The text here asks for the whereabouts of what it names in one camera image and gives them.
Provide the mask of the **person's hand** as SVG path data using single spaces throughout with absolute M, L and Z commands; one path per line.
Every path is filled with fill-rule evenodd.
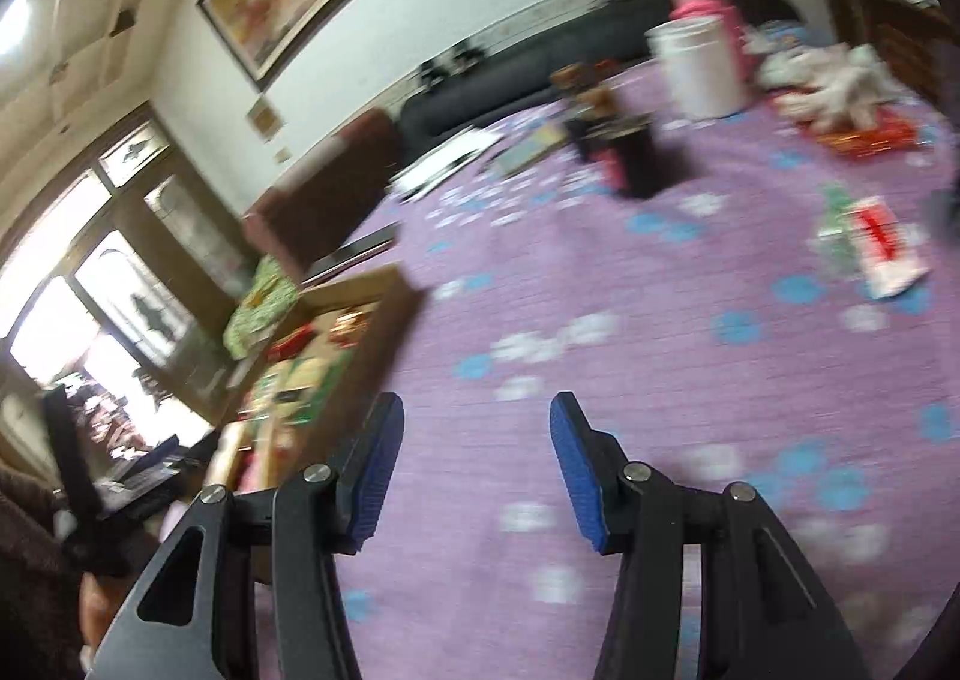
M 91 652 L 96 652 L 101 646 L 135 581 L 135 576 L 83 574 L 80 584 L 80 630 L 85 646 Z

